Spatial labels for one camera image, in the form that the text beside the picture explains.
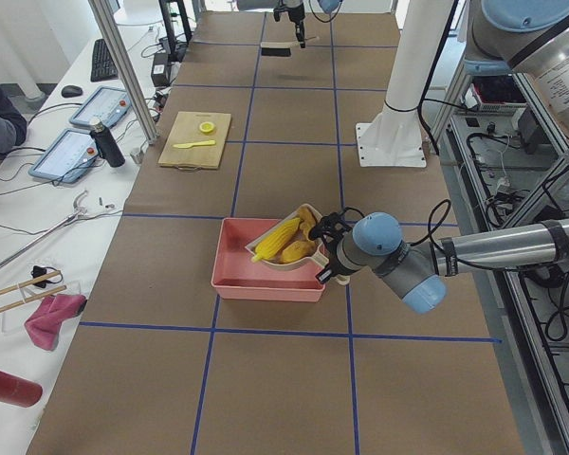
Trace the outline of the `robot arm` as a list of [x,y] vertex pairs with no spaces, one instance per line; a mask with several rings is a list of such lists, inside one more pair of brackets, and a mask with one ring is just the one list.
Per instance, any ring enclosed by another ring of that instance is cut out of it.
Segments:
[[[318,2],[319,7],[325,14],[330,14],[331,17],[328,21],[332,21],[340,11],[342,5],[341,1],[322,1]],[[261,44],[263,55],[272,56],[289,56],[290,50],[296,46],[305,48],[308,41],[313,40],[313,37],[307,38],[305,35],[305,7],[304,1],[278,1],[276,7],[273,9],[273,16],[276,22],[281,20],[281,16],[286,14],[290,22],[295,26],[296,40],[292,42],[264,42]],[[312,12],[319,22],[327,23],[327,20],[321,19],[315,12]]]
[[[436,53],[437,27],[420,17],[421,9],[421,2],[411,3],[383,110],[362,125],[358,137],[375,166],[410,162],[411,110],[428,68],[421,64],[409,82],[403,75],[413,58],[424,63]],[[474,76],[529,76],[543,105],[569,136],[569,1],[471,2],[464,67]],[[310,235],[328,253],[320,282],[368,267],[418,313],[442,301],[446,277],[472,268],[507,271],[569,260],[569,218],[408,243],[389,214],[375,212],[348,225],[339,213],[332,213],[321,218]]]

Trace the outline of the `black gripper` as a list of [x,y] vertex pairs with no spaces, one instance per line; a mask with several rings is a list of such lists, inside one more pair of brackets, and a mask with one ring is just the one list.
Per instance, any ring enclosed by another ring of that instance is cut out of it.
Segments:
[[278,0],[273,9],[273,17],[276,22],[286,14],[290,22],[295,23],[295,36],[300,48],[305,48],[304,29],[304,3],[303,0]]
[[319,239],[328,252],[327,265],[315,276],[320,284],[326,284],[335,275],[353,275],[355,273],[355,270],[346,267],[338,259],[337,253],[345,234],[353,229],[344,220],[344,215],[348,210],[350,208],[344,208],[339,212],[332,212],[323,216],[309,231],[309,239]]

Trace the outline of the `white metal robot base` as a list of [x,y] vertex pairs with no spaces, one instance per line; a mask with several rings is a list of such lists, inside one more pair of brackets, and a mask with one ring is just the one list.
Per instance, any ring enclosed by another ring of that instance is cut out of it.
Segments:
[[358,160],[362,167],[426,166],[416,109],[429,71],[422,45],[426,1],[412,1],[395,54],[382,111],[357,125]]

